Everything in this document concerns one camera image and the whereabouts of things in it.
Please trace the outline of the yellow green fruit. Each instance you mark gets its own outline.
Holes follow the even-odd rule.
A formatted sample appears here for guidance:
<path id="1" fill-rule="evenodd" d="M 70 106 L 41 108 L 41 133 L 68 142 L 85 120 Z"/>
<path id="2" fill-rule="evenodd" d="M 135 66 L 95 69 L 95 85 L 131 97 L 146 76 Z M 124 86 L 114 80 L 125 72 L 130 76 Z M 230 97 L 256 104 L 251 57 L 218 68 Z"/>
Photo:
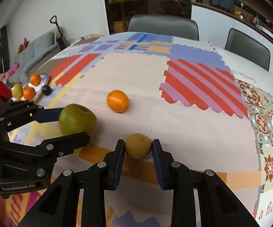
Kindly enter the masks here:
<path id="1" fill-rule="evenodd" d="M 17 83 L 11 88 L 11 93 L 13 98 L 21 98 L 23 96 L 23 87 L 22 84 Z"/>

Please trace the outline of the grey chair right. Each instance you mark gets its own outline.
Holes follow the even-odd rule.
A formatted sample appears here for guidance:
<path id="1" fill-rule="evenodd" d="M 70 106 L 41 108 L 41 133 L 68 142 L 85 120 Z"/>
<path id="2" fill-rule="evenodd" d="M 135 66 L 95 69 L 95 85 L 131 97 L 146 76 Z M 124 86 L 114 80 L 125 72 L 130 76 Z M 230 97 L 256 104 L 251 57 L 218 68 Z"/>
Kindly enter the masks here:
<path id="1" fill-rule="evenodd" d="M 271 60 L 269 49 L 262 43 L 235 28 L 229 30 L 224 49 L 246 58 L 266 71 L 269 71 Z"/>

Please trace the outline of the dark plum on table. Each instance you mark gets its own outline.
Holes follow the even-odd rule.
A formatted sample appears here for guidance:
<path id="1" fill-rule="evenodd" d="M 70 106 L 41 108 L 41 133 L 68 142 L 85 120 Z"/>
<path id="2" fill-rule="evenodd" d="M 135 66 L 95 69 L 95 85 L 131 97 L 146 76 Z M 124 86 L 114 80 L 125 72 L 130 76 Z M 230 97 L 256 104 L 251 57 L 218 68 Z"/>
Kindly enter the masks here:
<path id="1" fill-rule="evenodd" d="M 41 88 L 43 95 L 49 96 L 52 93 L 52 89 L 49 85 L 44 85 Z"/>

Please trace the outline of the colourful patchwork tablecloth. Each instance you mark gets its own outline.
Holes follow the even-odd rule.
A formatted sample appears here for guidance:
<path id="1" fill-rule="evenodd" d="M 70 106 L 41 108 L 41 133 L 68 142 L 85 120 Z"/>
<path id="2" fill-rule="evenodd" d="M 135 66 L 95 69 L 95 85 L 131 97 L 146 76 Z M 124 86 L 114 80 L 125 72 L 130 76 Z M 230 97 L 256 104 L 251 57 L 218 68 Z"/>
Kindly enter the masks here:
<path id="1" fill-rule="evenodd" d="M 78 104 L 97 119 L 85 147 L 52 157 L 50 185 L 0 196 L 0 226 L 273 226 L 273 75 L 210 42 L 145 32 L 79 40 L 45 63 L 43 109 Z M 106 98 L 123 91 L 129 107 Z M 116 190 L 104 189 L 119 139 L 158 139 L 172 154 L 172 189 L 152 150 L 125 153 Z M 9 140 L 35 147 L 63 136 L 59 121 L 27 124 Z"/>

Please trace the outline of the black upright vacuum cleaner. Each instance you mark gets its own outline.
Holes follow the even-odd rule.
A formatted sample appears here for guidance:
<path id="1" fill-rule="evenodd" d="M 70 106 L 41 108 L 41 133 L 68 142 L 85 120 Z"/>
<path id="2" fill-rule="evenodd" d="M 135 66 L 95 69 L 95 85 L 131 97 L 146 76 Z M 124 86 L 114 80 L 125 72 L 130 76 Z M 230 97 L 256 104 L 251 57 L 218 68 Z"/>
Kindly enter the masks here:
<path id="1" fill-rule="evenodd" d="M 54 16 L 52 16 L 52 18 L 50 18 L 50 23 L 55 24 L 55 26 L 57 27 L 58 35 L 56 36 L 56 42 L 57 42 L 60 50 L 62 51 L 64 49 L 66 49 L 69 46 L 69 44 L 68 44 L 65 36 L 63 35 L 61 28 L 59 27 L 56 15 L 54 15 Z"/>

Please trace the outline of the dark glass cabinet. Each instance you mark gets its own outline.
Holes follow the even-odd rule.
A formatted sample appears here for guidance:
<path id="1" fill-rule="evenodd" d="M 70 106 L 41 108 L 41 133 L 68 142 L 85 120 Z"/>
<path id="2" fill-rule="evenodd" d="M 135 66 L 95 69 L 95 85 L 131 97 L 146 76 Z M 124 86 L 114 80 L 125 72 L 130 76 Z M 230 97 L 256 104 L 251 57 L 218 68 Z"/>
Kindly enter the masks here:
<path id="1" fill-rule="evenodd" d="M 126 32 L 137 14 L 159 14 L 191 18 L 191 0 L 105 0 L 110 34 Z"/>

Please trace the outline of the striped folded cloth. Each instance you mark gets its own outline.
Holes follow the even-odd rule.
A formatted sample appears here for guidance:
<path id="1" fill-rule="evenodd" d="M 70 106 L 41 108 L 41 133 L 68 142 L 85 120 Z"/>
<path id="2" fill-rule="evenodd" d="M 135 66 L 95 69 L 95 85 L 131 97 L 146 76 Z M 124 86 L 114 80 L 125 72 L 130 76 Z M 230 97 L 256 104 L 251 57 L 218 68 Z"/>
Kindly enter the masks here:
<path id="1" fill-rule="evenodd" d="M 103 35 L 91 33 L 90 35 L 82 36 L 80 39 L 81 40 L 89 40 L 91 38 L 99 38 L 99 37 L 102 37 L 102 36 Z"/>

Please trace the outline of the large green pear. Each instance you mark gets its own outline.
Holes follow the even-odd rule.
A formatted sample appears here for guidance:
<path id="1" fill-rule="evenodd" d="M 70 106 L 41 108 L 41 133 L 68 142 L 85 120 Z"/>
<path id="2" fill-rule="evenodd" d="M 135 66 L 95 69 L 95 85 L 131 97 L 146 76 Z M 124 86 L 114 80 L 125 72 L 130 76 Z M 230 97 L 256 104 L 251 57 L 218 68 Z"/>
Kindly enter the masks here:
<path id="1" fill-rule="evenodd" d="M 91 137 L 95 133 L 97 119 L 88 108 L 78 104 L 69 104 L 61 111 L 58 124 L 63 136 L 86 132 Z"/>

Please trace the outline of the orange mandarin on table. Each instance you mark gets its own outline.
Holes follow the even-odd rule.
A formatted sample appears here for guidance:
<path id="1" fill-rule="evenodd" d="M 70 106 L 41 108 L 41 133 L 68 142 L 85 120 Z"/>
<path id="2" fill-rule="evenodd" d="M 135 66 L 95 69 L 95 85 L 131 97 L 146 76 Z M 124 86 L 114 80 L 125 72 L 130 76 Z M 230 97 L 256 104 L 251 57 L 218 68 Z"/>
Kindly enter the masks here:
<path id="1" fill-rule="evenodd" d="M 129 98 L 123 91 L 113 90 L 108 93 L 106 103 L 114 112 L 123 113 L 129 107 Z"/>

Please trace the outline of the red cloth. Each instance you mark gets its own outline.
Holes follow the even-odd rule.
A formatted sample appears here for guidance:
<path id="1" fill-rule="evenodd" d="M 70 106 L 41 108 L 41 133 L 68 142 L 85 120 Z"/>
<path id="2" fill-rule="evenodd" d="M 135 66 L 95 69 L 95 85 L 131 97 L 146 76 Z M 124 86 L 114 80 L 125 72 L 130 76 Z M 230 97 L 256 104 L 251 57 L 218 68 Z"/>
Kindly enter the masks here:
<path id="1" fill-rule="evenodd" d="M 11 97 L 11 90 L 8 89 L 2 81 L 0 81 L 0 103 L 7 103 Z"/>

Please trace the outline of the grey chair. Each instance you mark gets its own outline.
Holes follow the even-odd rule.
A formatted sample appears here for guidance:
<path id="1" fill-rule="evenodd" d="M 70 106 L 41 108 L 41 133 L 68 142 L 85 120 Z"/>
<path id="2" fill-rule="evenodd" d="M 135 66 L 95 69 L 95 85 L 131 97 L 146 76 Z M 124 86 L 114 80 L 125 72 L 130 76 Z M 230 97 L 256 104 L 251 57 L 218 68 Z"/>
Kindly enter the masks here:
<path id="1" fill-rule="evenodd" d="M 224 49 L 246 58 L 266 71 L 269 71 L 271 60 L 269 49 L 262 43 L 235 28 L 229 30 Z"/>
<path id="2" fill-rule="evenodd" d="M 171 15 L 134 15 L 129 22 L 128 31 L 199 40 L 198 25 L 195 21 Z"/>

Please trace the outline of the grey chair left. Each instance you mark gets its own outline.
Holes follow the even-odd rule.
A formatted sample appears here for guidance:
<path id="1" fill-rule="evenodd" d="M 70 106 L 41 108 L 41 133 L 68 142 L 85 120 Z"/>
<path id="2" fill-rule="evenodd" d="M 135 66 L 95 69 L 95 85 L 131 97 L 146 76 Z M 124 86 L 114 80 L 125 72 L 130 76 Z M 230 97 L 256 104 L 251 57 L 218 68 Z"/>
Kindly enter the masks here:
<path id="1" fill-rule="evenodd" d="M 134 15 L 129 22 L 128 31 L 199 40 L 198 25 L 195 21 L 171 15 Z"/>

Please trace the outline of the small orange mandarin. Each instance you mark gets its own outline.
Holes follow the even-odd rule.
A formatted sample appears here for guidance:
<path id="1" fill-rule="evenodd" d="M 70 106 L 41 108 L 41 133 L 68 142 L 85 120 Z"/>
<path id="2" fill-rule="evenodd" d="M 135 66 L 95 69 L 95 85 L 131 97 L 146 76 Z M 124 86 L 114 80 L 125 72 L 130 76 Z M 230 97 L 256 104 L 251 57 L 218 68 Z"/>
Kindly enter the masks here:
<path id="1" fill-rule="evenodd" d="M 23 90 L 23 97 L 24 97 L 25 100 L 32 100 L 35 95 L 36 95 L 36 91 L 35 91 L 35 89 L 33 87 L 27 86 Z"/>

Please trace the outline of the grey sofa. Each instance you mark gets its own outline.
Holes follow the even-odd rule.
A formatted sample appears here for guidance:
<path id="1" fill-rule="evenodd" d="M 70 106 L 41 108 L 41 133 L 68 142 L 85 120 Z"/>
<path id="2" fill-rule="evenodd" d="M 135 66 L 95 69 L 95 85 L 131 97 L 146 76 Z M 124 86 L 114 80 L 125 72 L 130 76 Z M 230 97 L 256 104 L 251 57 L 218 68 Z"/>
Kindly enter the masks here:
<path id="1" fill-rule="evenodd" d="M 32 42 L 29 42 L 26 49 L 16 53 L 9 73 L 3 78 L 4 83 L 24 83 L 44 63 L 55 56 L 59 50 L 56 38 L 59 36 L 57 29 L 48 31 Z"/>

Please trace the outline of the large orange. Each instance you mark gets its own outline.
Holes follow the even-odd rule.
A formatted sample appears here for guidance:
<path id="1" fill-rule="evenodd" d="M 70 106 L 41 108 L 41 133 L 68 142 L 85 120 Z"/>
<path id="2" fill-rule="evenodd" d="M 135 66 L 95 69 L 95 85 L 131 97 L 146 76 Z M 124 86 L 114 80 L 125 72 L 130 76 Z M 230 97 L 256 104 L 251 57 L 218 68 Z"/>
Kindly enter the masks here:
<path id="1" fill-rule="evenodd" d="M 37 73 L 32 74 L 30 77 L 30 83 L 33 86 L 39 85 L 41 83 L 41 76 Z"/>

